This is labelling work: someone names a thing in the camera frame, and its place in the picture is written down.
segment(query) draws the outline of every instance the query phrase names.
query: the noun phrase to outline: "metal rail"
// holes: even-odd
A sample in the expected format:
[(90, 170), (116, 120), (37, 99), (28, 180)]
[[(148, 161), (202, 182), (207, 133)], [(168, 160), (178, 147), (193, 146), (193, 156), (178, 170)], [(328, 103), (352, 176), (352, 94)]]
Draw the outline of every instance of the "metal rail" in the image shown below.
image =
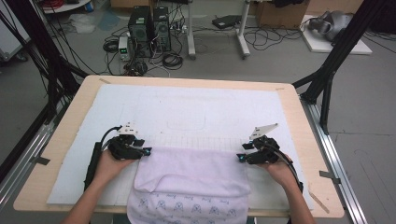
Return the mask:
[(307, 102), (302, 101), (303, 108), (310, 119), (311, 125), (316, 131), (316, 135), (320, 145), (320, 149), (326, 156), (326, 162), (329, 165), (329, 170), (332, 171), (335, 178), (340, 179), (340, 184), (336, 184), (339, 191), (342, 194), (344, 202), (346, 204), (349, 217), (355, 224), (367, 224), (367, 220), (361, 210), (361, 206), (358, 199), (353, 191), (352, 186), (349, 183), (347, 174), (344, 170), (343, 164), (341, 163), (338, 153), (335, 149), (332, 139), (327, 135), (320, 126), (320, 113), (316, 105), (310, 105)]

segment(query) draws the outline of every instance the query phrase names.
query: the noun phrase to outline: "white paper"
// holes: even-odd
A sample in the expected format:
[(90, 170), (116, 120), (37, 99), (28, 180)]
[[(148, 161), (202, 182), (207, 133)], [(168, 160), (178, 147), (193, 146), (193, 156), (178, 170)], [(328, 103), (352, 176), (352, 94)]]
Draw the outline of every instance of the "white paper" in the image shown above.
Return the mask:
[[(255, 127), (278, 124), (267, 134), (293, 159), (306, 182), (276, 91), (104, 85), (97, 93), (73, 145), (67, 152), (48, 203), (74, 204), (83, 192), (95, 142), (115, 126), (131, 122), (144, 147), (185, 147), (243, 153)], [(107, 138), (116, 135), (110, 133)], [(99, 204), (126, 205), (137, 162), (106, 188)], [(249, 206), (288, 210), (282, 188), (263, 170), (249, 166)], [(308, 206), (313, 207), (307, 189)]]

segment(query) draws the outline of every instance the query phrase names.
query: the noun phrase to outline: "wooden table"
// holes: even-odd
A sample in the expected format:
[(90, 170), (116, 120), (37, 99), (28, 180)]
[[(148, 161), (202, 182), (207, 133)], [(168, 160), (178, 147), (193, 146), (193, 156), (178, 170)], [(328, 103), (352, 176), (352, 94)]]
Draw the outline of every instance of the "wooden table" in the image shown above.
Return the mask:
[[(56, 181), (64, 156), (71, 147), (85, 115), (91, 108), (96, 93), (104, 84), (277, 91), (304, 175), (308, 180), (308, 184), (305, 187), (309, 189), (309, 194), (314, 202), (313, 216), (342, 217), (344, 215), (343, 206), (340, 203), (332, 180), (319, 176), (319, 171), (327, 172), (328, 169), (322, 159), (298, 94), (292, 85), (284, 83), (108, 76), (89, 76), (85, 78), (42, 154), (42, 157), (49, 159), (50, 163), (46, 166), (41, 164), (35, 166), (14, 203), (16, 210), (68, 211), (71, 209), (70, 205), (49, 205), (47, 204), (47, 199)], [(95, 211), (126, 213), (126, 207), (97, 206)], [(249, 210), (248, 214), (253, 217), (286, 217), (288, 215), (288, 213), (281, 211), (252, 209)]]

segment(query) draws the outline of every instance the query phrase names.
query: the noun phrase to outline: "cardboard box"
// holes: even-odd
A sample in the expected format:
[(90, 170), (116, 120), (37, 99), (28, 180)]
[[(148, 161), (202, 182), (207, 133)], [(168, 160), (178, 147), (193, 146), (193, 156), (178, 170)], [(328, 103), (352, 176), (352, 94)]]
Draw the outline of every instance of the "cardboard box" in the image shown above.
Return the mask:
[(308, 8), (310, 0), (301, 4), (275, 7), (274, 4), (261, 2), (256, 11), (257, 24), (262, 27), (300, 29), (301, 22)]
[(323, 15), (326, 11), (356, 13), (363, 0), (311, 0), (306, 15)]
[(154, 0), (110, 0), (111, 7), (132, 8), (135, 6), (154, 7)]

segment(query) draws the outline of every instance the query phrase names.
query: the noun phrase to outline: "human arm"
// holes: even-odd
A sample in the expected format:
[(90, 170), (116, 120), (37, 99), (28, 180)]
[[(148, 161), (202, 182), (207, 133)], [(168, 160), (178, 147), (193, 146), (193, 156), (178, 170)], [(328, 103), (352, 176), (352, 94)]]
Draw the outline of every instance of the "human arm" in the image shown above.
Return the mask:
[(70, 210), (69, 215), (62, 221), (62, 224), (89, 223), (93, 209), (105, 190), (106, 185), (117, 176), (123, 168), (132, 162), (134, 162), (134, 160), (118, 161), (113, 158), (109, 150), (105, 150), (96, 167), (93, 181), (73, 206), (72, 210)]
[(285, 190), (289, 201), (290, 219), (292, 224), (316, 223), (309, 211), (303, 194), (296, 183), (293, 173), (284, 161), (259, 164)]

